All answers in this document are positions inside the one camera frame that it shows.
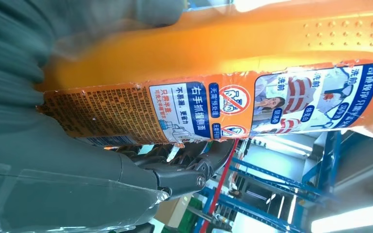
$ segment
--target blue metal shelf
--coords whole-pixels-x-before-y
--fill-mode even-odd
[[[200,192],[200,194],[210,197],[214,195],[214,190],[205,187],[204,190]],[[237,199],[230,198],[227,195],[220,194],[220,198],[218,199],[218,203],[225,205],[239,213],[242,213],[246,216],[254,218],[268,226],[274,227],[278,230],[289,232],[289,233],[303,233],[304,231],[293,224],[288,224],[288,222],[279,219],[273,215],[267,214],[261,210],[258,210],[246,203],[243,203]]]
[[[302,198],[302,199],[305,199],[307,201],[311,201],[311,202],[317,202],[317,197],[315,196],[309,196],[309,195],[304,195],[303,193],[301,192],[296,192],[295,189],[291,189],[291,188],[287,188],[285,187],[284,185],[286,186],[289,186],[289,184],[287,183],[282,183],[282,182],[277,182],[277,181],[271,181],[271,180],[267,180],[267,179],[263,179],[263,178],[260,178],[258,176],[255,176],[253,174],[250,174],[248,172],[245,172],[245,171],[242,171],[242,170],[239,170],[233,166],[230,166],[229,169],[231,171],[235,171],[236,173],[242,175],[242,176],[245,176],[245,177],[249,177],[253,180],[256,180],[256,181],[259,181],[259,182],[262,182],[264,184],[267,184],[273,188],[277,188],[281,191],[284,191],[288,194],[293,194],[293,195],[297,195],[298,197]]]
[[[263,169],[261,167],[258,167],[258,166],[255,166],[253,164],[250,164],[250,163],[247,163],[247,162],[244,162],[242,160],[239,160],[237,158],[233,158],[232,159],[233,162],[235,163],[238,163],[238,164],[241,164],[243,166],[246,166],[247,168],[251,168],[251,169],[254,169],[256,171],[259,171],[259,172],[262,172],[264,174],[267,174],[267,175],[270,175],[272,177],[275,177],[275,178],[278,178],[280,180],[283,180],[285,181],[285,183],[281,183],[281,182],[275,182],[275,181],[269,181],[269,180],[266,180],[266,181],[269,181],[271,183],[275,183],[276,185],[279,185],[279,186],[289,186],[289,187],[292,187],[292,188],[297,188],[299,190],[304,190],[304,191],[307,191],[307,192],[310,192],[311,194],[315,194],[317,196],[325,196],[327,195],[325,192],[319,190],[319,189],[316,189],[314,187],[311,187],[311,186],[308,186],[306,184],[303,184],[303,183],[300,183],[298,181],[295,181],[295,180],[292,180],[292,179],[289,179],[285,176],[281,176],[279,174],[276,174],[274,172],[271,172],[271,171],[268,171],[266,169]]]

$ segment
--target white wall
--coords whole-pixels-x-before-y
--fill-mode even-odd
[[[237,213],[237,217],[234,221],[234,226],[232,227],[233,233],[279,233],[273,227],[268,226],[260,221],[250,218],[241,213]]]
[[[302,159],[255,145],[250,146],[244,161],[299,182],[302,179],[305,164]],[[265,179],[270,178],[270,176],[252,169],[249,170],[249,173]]]

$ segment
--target clear plastic bag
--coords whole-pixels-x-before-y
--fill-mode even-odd
[[[149,209],[120,209],[134,195]],[[162,191],[112,180],[17,172],[0,164],[0,233],[122,232],[167,198]]]

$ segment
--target ceiling light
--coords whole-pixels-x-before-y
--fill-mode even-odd
[[[373,226],[373,206],[315,220],[311,231],[326,233],[365,226]]]
[[[293,147],[297,147],[297,148],[307,150],[307,151],[312,151],[312,147],[309,147],[309,146],[306,146],[306,145],[303,145],[301,143],[294,142],[294,141],[291,141],[291,140],[287,140],[287,139],[284,139],[284,138],[279,137],[279,136],[275,136],[275,137],[270,136],[269,138],[271,138],[272,140],[276,140],[276,141],[282,142],[284,144],[293,146]]]

